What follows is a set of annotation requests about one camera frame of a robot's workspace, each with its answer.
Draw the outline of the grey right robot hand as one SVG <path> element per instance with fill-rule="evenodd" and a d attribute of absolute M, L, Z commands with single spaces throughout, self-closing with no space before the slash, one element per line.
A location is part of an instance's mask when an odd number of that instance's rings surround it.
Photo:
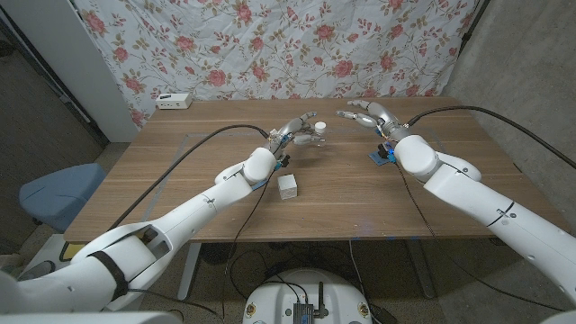
<path fill-rule="evenodd" d="M 336 111 L 336 116 L 352 120 L 367 129 L 378 131 L 381 137 L 400 142 L 410 136 L 409 129 L 383 105 L 364 100 L 348 101 L 349 106 L 359 107 L 362 112 Z"/>

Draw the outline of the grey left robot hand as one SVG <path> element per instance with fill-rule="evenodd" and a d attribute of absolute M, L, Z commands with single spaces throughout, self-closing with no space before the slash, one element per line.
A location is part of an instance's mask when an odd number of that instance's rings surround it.
<path fill-rule="evenodd" d="M 308 122 L 308 119 L 316 115 L 316 112 L 306 112 L 302 116 L 288 121 L 280 130 L 270 131 L 268 143 L 265 147 L 276 159 L 275 170 L 286 167 L 289 164 L 290 157 L 284 153 L 284 149 L 290 143 L 301 146 L 310 143 L 323 144 L 325 142 L 324 135 L 327 130 L 327 124 L 324 121 L 318 121 L 315 124 Z"/>

